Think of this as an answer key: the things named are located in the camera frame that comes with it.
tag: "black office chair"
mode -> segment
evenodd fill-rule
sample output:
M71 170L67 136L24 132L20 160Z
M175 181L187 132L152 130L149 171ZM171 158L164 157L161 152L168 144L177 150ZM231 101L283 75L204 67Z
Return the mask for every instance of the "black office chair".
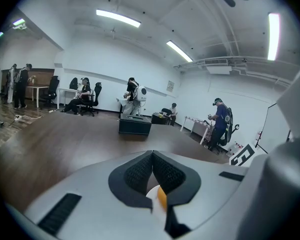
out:
M172 115L172 111L168 108L163 108L163 109L161 109L161 112L166 113L166 115L163 115L163 116L166 118L166 123L165 124L169 125L170 124L170 119L171 119L170 115Z
M94 88L95 101L94 101L94 104L93 104L93 105L94 105L95 107L99 105L99 102L98 102L98 96L99 96L101 90L102 90L102 85L101 85L100 82L97 82L97 83L95 84L95 88Z
M95 93L94 90L91 90L91 93L88 95L89 100L87 102L82 101L81 109L80 109L80 114L81 116L84 115L84 113L89 112L93 117L95 116L94 114L94 101L95 101Z
M46 104L49 108L51 107L51 103L54 104L52 100L54 100L57 97L57 88L59 82L60 81L58 80L58 76L54 75L50 80L49 89L47 93L43 93L40 96L41 99L46 100Z

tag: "man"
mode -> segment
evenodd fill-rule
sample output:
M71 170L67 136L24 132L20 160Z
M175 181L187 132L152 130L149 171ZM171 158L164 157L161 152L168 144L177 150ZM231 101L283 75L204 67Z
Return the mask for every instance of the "man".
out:
M128 104L125 105L124 114L129 114L136 116L138 109L140 108L140 101L134 99L134 91L139 86L139 84L135 81L134 77L130 77L128 80L128 86L126 88L127 93L123 95L124 98L129 97Z
M225 134L227 123L225 118L227 115L227 107L220 98L214 100L213 106L216 105L216 113L213 116L208 116L209 120L215 120L214 129L211 134L211 141L208 149L212 151L220 141L221 137Z
M17 68L17 64L13 64L8 74L8 103L12 103L12 99L14 96L14 84L15 84L15 70Z
M176 115L178 114L178 112L177 112L177 104L176 103L172 103L172 106L170 107L170 110L171 110L171 112L172 112L172 114L171 114L171 123L170 123L170 125L171 126L174 126L175 125L175 121L176 121Z
M28 85L28 71L32 69L31 64L26 64L22 68L15 78L15 98L14 98L14 109L24 109L27 107L25 104L26 88Z
M62 113L66 113L69 110L72 110L75 115L79 115L77 106L87 103L89 101L89 95L91 92L89 78L85 77L82 79L82 91L79 92L78 98L74 98L70 101L68 105L61 111Z

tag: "ceiling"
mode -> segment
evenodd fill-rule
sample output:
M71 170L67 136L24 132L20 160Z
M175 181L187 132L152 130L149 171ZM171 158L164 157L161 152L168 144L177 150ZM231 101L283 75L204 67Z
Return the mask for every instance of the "ceiling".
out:
M300 69L300 27L289 8L280 0L234 1L235 7L224 0L47 0L73 32L91 32L129 42L171 66L186 61L166 45L169 40L193 60L224 56L266 58L268 13L280 13L279 64L250 63L248 70L292 80ZM125 15L141 25L135 28L97 16L96 9Z

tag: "logo sign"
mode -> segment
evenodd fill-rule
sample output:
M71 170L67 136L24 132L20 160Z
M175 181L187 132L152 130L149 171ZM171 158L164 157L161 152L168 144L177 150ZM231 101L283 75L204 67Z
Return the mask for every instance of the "logo sign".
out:
M235 153L229 160L229 165L232 166L248 166L251 164L252 159L256 156L256 150L253 146L247 144Z

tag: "backpack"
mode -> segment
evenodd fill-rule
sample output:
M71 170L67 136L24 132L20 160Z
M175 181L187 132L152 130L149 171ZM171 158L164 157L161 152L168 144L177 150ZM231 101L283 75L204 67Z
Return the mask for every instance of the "backpack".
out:
M137 82L133 82L136 85L136 88L133 91L133 99L138 101L138 102L145 102L147 97L147 90L144 86L138 85Z
M231 140L231 135L232 135L232 126L234 124L234 115L232 114L231 107L227 107L225 104L223 104L226 107L226 116L225 118L222 117L224 122L226 123L226 129L225 129L225 134L224 134L224 139L226 140L227 143L230 142Z
M74 79L72 79L72 81L70 82L69 88L78 90L78 79L76 77Z

